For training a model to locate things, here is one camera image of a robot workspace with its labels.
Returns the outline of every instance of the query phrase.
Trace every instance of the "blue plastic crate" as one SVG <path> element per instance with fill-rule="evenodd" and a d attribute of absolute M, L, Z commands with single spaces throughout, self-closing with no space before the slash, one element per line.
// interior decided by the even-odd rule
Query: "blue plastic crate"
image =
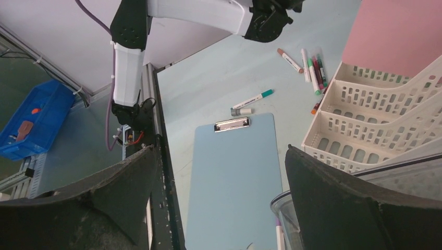
<path fill-rule="evenodd" d="M 0 134 L 0 155 L 11 160 L 20 160 L 47 152 L 74 99 L 72 91 L 57 80 L 34 87 Z M 32 114 L 35 108 L 40 108 L 41 111 Z M 16 142 L 10 135 L 18 135 L 23 121 L 31 121 L 34 126 L 24 140 Z"/>

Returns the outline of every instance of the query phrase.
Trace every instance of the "teal marker cap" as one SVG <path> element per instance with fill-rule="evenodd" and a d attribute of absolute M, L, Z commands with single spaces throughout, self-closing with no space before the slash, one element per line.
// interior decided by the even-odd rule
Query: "teal marker cap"
<path fill-rule="evenodd" d="M 269 96 L 269 95 L 271 95 L 271 94 L 273 94 L 273 90 L 267 90 L 266 92 L 261 93 L 261 95 L 263 96 L 263 98 L 266 97 L 266 96 Z"/>

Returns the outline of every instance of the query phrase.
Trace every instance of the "white table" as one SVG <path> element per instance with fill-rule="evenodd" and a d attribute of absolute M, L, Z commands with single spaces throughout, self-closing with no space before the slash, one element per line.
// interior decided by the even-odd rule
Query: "white table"
<path fill-rule="evenodd" d="M 230 36 L 158 74 L 183 226 L 187 225 L 193 139 L 196 127 L 231 119 L 230 107 L 268 89 L 275 93 L 248 108 L 273 113 L 283 189 L 287 145 L 300 146 L 318 101 L 310 83 L 276 52 L 302 64 L 300 49 L 320 47 L 327 78 L 336 71 L 360 0 L 304 2 L 301 14 L 271 43 Z"/>

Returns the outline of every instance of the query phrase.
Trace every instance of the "pink folder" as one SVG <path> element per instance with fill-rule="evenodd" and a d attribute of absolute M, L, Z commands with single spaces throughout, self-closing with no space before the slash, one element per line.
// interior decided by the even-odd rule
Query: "pink folder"
<path fill-rule="evenodd" d="M 364 0 L 346 64 L 414 77 L 442 55 L 442 0 Z"/>

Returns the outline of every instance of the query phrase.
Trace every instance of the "clipboard clip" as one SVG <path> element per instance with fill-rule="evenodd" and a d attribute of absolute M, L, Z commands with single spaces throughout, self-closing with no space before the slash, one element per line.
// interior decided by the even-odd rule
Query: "clipboard clip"
<path fill-rule="evenodd" d="M 220 121 L 215 123 L 214 130 L 215 132 L 222 132 L 232 129 L 240 129 L 240 128 L 246 128 L 250 126 L 250 119 L 249 117 L 242 117 L 242 118 L 236 118 L 236 119 L 230 119 L 227 121 Z"/>

